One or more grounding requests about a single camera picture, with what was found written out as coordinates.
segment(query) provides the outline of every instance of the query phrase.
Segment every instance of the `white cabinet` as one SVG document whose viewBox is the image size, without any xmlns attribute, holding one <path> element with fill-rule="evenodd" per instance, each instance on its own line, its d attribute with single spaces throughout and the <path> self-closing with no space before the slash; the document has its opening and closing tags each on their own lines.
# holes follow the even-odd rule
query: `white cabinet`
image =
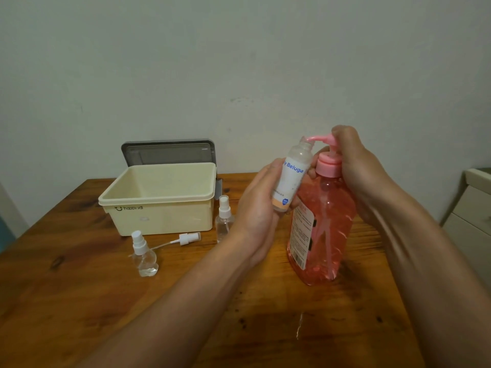
<svg viewBox="0 0 491 368">
<path fill-rule="evenodd" d="M 443 229 L 491 288 L 491 174 L 469 169 L 465 180 L 468 186 Z"/>
</svg>

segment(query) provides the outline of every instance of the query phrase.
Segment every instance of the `small white bottle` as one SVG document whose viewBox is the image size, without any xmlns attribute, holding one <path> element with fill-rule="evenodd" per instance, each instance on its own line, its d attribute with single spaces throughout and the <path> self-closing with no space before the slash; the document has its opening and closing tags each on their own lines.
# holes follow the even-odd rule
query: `small white bottle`
<svg viewBox="0 0 491 368">
<path fill-rule="evenodd" d="M 285 212 L 290 206 L 302 178 L 312 162 L 314 141 L 302 137 L 298 145 L 293 146 L 283 163 L 281 177 L 273 191 L 273 208 Z"/>
<path fill-rule="evenodd" d="M 140 276 L 154 276 L 159 269 L 157 255 L 148 247 L 141 231 L 133 232 L 131 237 L 133 239 L 133 250 L 135 251 L 132 259 Z"/>
<path fill-rule="evenodd" d="M 224 237 L 232 228 L 235 217 L 232 215 L 230 205 L 228 203 L 228 196 L 220 196 L 220 208 L 218 209 L 218 216 L 215 219 L 215 227 L 217 229 L 217 243 L 222 241 Z"/>
</svg>

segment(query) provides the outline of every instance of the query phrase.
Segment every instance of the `forearm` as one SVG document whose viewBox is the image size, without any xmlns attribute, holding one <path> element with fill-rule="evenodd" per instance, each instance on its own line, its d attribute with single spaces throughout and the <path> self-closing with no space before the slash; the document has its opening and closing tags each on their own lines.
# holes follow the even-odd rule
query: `forearm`
<svg viewBox="0 0 491 368">
<path fill-rule="evenodd" d="M 491 298 L 459 250 L 398 187 L 370 208 L 427 362 L 489 366 Z"/>
<path fill-rule="evenodd" d="M 80 367 L 183 367 L 219 321 L 249 261 L 228 237 Z"/>
</svg>

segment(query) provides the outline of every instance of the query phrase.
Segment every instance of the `barcode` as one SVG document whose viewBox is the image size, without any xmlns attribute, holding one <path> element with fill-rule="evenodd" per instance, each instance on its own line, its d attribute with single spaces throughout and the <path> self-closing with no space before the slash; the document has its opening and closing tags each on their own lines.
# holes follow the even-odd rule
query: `barcode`
<svg viewBox="0 0 491 368">
<path fill-rule="evenodd" d="M 297 254 L 297 252 L 293 252 L 293 258 L 295 259 L 295 262 L 300 266 L 300 268 L 303 270 L 304 269 L 304 261 L 300 258 L 300 256 Z"/>
</svg>

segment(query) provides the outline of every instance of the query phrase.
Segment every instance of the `pink liquid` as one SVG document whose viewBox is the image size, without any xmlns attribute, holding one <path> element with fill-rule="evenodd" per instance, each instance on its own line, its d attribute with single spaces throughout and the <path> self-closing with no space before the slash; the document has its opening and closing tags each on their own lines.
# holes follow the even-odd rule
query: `pink liquid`
<svg viewBox="0 0 491 368">
<path fill-rule="evenodd" d="M 307 285 L 321 284 L 336 278 L 346 247 L 356 207 L 342 178 L 305 178 L 297 192 L 300 200 L 314 213 L 311 246 L 305 270 L 297 265 L 290 253 L 288 260 L 300 279 Z"/>
</svg>

